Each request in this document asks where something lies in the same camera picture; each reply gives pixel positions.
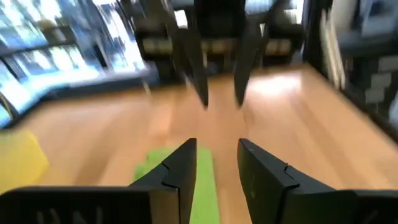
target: green mat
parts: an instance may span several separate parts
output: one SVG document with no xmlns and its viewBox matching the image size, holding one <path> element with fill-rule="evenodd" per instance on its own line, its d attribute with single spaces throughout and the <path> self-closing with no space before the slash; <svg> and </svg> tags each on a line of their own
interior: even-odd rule
<svg viewBox="0 0 398 224">
<path fill-rule="evenodd" d="M 158 149 L 149 151 L 145 164 L 136 167 L 134 180 L 137 180 L 161 163 L 172 150 Z M 216 184 L 213 172 L 213 161 L 208 149 L 197 150 L 197 181 L 191 211 L 191 224 L 219 224 Z"/>
</svg>

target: wooden floor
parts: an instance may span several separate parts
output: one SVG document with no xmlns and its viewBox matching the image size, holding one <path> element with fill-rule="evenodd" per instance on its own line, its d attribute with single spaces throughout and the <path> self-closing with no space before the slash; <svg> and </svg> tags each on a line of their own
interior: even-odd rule
<svg viewBox="0 0 398 224">
<path fill-rule="evenodd" d="M 398 188 L 397 146 L 308 67 L 255 72 L 242 109 L 231 77 L 210 81 L 204 110 L 191 88 L 54 102 L 18 128 L 39 139 L 50 185 L 127 185 L 148 150 L 198 138 L 213 153 L 221 222 L 250 223 L 236 147 L 248 138 L 337 189 Z"/>
</svg>

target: glass door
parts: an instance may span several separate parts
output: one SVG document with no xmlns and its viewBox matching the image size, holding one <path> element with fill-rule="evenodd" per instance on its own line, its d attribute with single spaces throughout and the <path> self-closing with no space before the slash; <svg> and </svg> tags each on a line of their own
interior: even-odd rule
<svg viewBox="0 0 398 224">
<path fill-rule="evenodd" d="M 141 59 L 132 29 L 128 27 L 123 13 L 116 0 L 94 0 L 105 24 L 104 43 L 106 55 L 114 70 L 139 71 L 146 68 Z"/>
</svg>

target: black plastic panel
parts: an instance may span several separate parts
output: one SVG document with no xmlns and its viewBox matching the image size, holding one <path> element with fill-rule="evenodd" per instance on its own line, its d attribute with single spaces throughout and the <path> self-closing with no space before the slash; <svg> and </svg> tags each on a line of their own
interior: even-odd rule
<svg viewBox="0 0 398 224">
<path fill-rule="evenodd" d="M 196 139 L 128 187 L 24 187 L 0 196 L 0 223 L 175 223 L 190 220 Z M 165 217 L 159 221 L 160 214 Z"/>
</svg>

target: yellow object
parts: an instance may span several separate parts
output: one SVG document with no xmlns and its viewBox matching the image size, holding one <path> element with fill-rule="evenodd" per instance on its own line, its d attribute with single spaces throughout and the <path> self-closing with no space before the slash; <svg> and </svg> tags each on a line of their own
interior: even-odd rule
<svg viewBox="0 0 398 224">
<path fill-rule="evenodd" d="M 48 166 L 32 133 L 0 131 L 0 194 L 35 184 Z"/>
</svg>

